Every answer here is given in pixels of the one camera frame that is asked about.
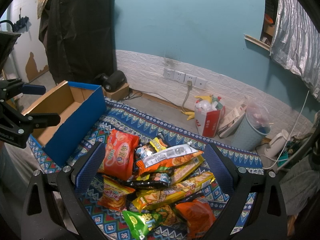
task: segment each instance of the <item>white door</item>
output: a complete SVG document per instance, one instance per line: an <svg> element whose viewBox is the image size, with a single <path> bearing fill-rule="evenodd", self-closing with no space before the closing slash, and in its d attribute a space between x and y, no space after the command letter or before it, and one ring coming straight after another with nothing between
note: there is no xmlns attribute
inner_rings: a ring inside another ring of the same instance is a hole
<svg viewBox="0 0 320 240"><path fill-rule="evenodd" d="M9 20L15 23L21 17L29 17L27 29L18 31L18 38L12 51L19 77L31 82L48 70L48 61L43 44L39 41L40 19L37 19L37 0L13 0Z"/></svg>

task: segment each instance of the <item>green snack bag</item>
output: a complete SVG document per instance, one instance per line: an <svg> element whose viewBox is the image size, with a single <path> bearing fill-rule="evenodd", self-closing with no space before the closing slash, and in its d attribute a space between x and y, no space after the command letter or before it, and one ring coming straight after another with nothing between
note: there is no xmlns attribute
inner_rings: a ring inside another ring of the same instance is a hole
<svg viewBox="0 0 320 240"><path fill-rule="evenodd" d="M159 213L140 214L131 211L122 211L125 222L128 224L132 236L136 240L143 240L162 222Z"/></svg>

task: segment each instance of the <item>snack pile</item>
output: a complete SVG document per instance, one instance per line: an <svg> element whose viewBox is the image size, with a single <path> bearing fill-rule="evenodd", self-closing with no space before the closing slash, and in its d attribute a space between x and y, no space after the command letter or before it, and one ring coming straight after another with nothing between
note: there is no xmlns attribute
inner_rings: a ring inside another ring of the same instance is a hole
<svg viewBox="0 0 320 240"><path fill-rule="evenodd" d="M98 204L121 211L136 240L180 222L187 224L188 239L201 237L215 221L201 191L214 175L192 174L202 153L188 144L170 147L161 133L142 145L138 136L114 129L98 170L104 174Z"/></svg>

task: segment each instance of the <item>metal bolt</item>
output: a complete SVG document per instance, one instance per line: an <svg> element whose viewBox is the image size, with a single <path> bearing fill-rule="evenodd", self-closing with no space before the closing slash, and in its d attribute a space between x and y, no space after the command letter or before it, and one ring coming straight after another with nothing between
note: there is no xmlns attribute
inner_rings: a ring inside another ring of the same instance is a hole
<svg viewBox="0 0 320 240"><path fill-rule="evenodd" d="M276 176L276 174L273 171L269 171L269 176L274 178Z"/></svg>
<svg viewBox="0 0 320 240"><path fill-rule="evenodd" d="M69 172L71 170L70 166L64 166L62 169L64 172Z"/></svg>
<svg viewBox="0 0 320 240"><path fill-rule="evenodd" d="M238 171L239 171L240 173L246 173L246 172L247 172L247 170L246 170L244 167L239 167L239 168L238 168Z"/></svg>
<svg viewBox="0 0 320 240"><path fill-rule="evenodd" d="M41 170L36 170L33 172L33 175L38 176L40 174Z"/></svg>

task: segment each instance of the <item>open box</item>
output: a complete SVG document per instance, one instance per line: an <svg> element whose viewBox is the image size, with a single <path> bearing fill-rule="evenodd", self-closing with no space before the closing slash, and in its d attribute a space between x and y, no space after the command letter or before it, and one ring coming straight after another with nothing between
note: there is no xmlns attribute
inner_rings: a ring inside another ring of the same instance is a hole
<svg viewBox="0 0 320 240"><path fill-rule="evenodd" d="M36 100L23 114L60 115L61 121L57 126L35 129L30 136L62 167L105 110L101 86L63 81Z"/></svg>

